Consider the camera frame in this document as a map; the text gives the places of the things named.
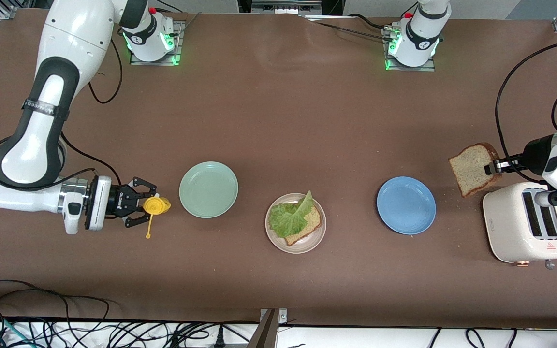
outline bread slice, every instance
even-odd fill
[[[297,235],[290,235],[285,238],[288,247],[294,245],[298,242],[298,240],[305,238],[305,236],[310,235],[317,229],[317,227],[321,226],[321,214],[319,214],[319,211],[315,206],[313,206],[311,208],[311,212],[305,216],[305,220],[308,222],[307,226],[304,227],[300,233]]]
[[[464,148],[457,156],[448,159],[461,196],[466,198],[500,179],[502,174],[487,175],[484,166],[499,159],[495,148],[489,143],[478,143]]]

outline white toaster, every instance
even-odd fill
[[[557,207],[541,207],[534,198],[546,189],[518,183],[483,198],[489,244],[501,261],[526,266],[531,261],[557,259]]]

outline brown table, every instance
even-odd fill
[[[22,10],[0,27],[0,139],[31,87],[45,15]],[[357,19],[333,23],[374,33]],[[294,15],[199,15],[180,66],[126,64],[115,100],[99,105],[83,90],[64,127],[122,179],[145,178],[170,198],[152,239],[120,221],[68,236],[55,214],[0,209],[0,278],[116,300],[118,319],[255,320],[258,308],[286,307],[296,324],[557,327],[557,268],[495,259],[484,192],[462,199],[447,163],[479,141],[499,148],[502,80],[557,34],[546,21],[503,20],[451,20],[444,33],[436,72],[397,72],[384,70],[378,42]],[[105,99],[117,85],[112,50],[100,72],[93,83]],[[508,85],[501,118],[512,152],[553,132],[556,95],[557,50]],[[206,160],[231,167],[240,188],[230,211],[210,220],[184,211],[177,193],[186,170]],[[92,165],[73,154],[64,173]],[[394,233],[376,212],[380,185],[400,175],[436,198],[422,235]],[[265,212],[307,190],[329,227],[315,251],[288,255],[265,235]],[[9,314],[64,315],[44,296],[8,303]],[[71,315],[101,310],[82,302]]]

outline green plate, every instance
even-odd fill
[[[179,200],[197,218],[216,218],[229,210],[238,197],[238,179],[216,161],[192,167],[179,184]]]

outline white plate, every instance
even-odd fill
[[[282,196],[278,198],[278,200],[274,201],[274,203],[270,205],[270,209],[268,209],[268,212],[265,214],[265,233],[268,235],[268,238],[270,238],[270,242],[272,242],[275,247],[278,247],[282,251],[285,251],[285,253],[303,254],[307,251],[312,251],[313,249],[315,249],[316,246],[319,245],[319,243],[323,239],[323,236],[325,235],[325,213],[323,212],[321,205],[319,205],[318,201],[316,201],[315,199],[313,199],[313,203],[318,209],[319,214],[321,214],[321,225],[308,236],[305,236],[305,238],[298,240],[298,242],[294,243],[294,245],[292,246],[287,246],[287,242],[285,241],[285,239],[280,238],[280,236],[278,236],[276,232],[274,232],[274,230],[270,228],[270,210],[272,209],[272,207],[280,203],[297,203],[304,196],[305,195],[301,193],[285,194],[285,196]]]

